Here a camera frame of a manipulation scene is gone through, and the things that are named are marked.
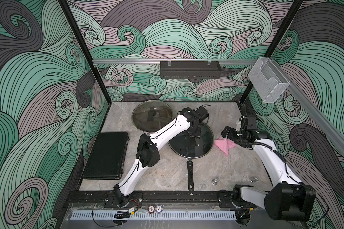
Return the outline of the pink microfibre cloth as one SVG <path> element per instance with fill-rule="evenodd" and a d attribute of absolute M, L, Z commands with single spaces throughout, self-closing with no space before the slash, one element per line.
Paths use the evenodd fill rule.
<path fill-rule="evenodd" d="M 222 152 L 224 152 L 226 157 L 229 157 L 229 150 L 237 146 L 232 140 L 227 138 L 219 138 L 214 141 L 216 147 L 218 147 Z"/>

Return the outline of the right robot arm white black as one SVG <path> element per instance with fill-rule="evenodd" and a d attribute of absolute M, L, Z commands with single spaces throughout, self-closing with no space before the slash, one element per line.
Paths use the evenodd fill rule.
<path fill-rule="evenodd" d="M 270 191 L 260 191 L 252 186 L 235 185 L 234 203 L 260 207 L 273 220 L 306 222 L 310 219 L 315 191 L 294 174 L 269 132 L 257 127 L 255 117 L 242 116 L 236 128 L 225 127 L 221 136 L 256 152 L 273 186 Z"/>

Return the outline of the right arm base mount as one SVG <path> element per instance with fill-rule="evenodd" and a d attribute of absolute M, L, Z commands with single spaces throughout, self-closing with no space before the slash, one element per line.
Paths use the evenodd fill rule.
<path fill-rule="evenodd" d="M 220 190 L 217 192 L 218 203 L 221 208 L 230 209 L 257 209 L 258 206 L 251 202 L 247 202 L 241 198 L 241 195 L 236 191 Z"/>

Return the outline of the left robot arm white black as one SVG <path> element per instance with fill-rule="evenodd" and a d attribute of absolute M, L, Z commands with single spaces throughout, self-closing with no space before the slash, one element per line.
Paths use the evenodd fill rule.
<path fill-rule="evenodd" d="M 122 207 L 128 204 L 129 195 L 148 168 L 160 160 L 159 151 L 180 133 L 200 137 L 200 125 L 209 117 L 208 110 L 200 106 L 196 109 L 186 107 L 170 123 L 152 134 L 142 134 L 137 145 L 134 163 L 126 177 L 113 187 L 115 202 Z"/>

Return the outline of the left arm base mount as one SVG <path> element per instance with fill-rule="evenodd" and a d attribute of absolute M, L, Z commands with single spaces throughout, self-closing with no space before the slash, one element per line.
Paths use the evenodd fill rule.
<path fill-rule="evenodd" d="M 105 208 L 126 208 L 126 207 L 141 207 L 143 193 L 134 191 L 131 194 L 119 197 L 115 192 L 110 192 L 106 195 L 104 202 Z"/>

